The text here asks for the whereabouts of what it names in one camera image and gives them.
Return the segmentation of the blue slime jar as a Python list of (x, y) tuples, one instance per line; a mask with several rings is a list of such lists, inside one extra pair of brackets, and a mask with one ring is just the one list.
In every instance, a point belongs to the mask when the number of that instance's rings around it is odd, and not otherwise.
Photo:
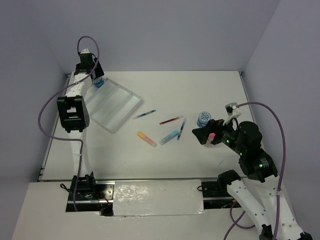
[(208, 124), (210, 120), (211, 120), (211, 114), (207, 111), (202, 111), (198, 115), (196, 124), (198, 127), (203, 128)]
[(105, 79), (100, 76), (100, 77), (97, 77), (97, 78), (94, 78), (92, 80), (92, 84), (96, 87), (96, 88), (100, 88), (103, 84), (105, 83)]

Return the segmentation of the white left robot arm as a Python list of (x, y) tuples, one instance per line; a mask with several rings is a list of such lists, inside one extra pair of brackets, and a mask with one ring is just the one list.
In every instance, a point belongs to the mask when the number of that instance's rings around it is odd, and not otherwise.
[(85, 96), (92, 86), (89, 75), (97, 59), (89, 49), (79, 53), (80, 63), (74, 72), (75, 85), (70, 87), (65, 96), (58, 97), (56, 103), (62, 128), (67, 132), (73, 159), (73, 175), (80, 178), (89, 176), (93, 170), (87, 150), (87, 128), (90, 124), (89, 113), (85, 104)]

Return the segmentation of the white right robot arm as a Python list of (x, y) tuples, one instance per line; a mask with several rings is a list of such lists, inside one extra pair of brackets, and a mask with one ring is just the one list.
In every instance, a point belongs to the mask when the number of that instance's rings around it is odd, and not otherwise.
[(231, 195), (257, 228), (260, 240), (310, 240), (312, 236), (298, 225), (284, 194), (277, 188), (280, 176), (273, 159), (262, 149), (259, 127), (243, 121), (237, 129), (232, 123), (211, 119), (206, 126), (192, 130), (201, 145), (213, 134), (212, 145), (225, 144), (239, 155), (239, 166), (260, 197), (258, 201), (234, 171), (218, 175), (217, 190)]

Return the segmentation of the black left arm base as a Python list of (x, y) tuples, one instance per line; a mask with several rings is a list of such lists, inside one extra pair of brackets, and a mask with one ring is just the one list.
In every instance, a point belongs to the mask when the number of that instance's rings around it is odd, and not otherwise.
[(60, 188), (68, 193), (65, 211), (97, 212), (100, 216), (114, 215), (113, 203), (115, 184), (97, 181), (93, 174), (72, 178), (70, 186), (61, 183)]

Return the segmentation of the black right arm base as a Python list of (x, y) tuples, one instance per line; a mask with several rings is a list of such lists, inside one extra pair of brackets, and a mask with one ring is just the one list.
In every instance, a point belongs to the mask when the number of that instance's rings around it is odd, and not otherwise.
[(235, 203), (234, 198), (219, 186), (217, 180), (201, 181), (197, 190), (202, 194), (205, 210), (230, 209)]

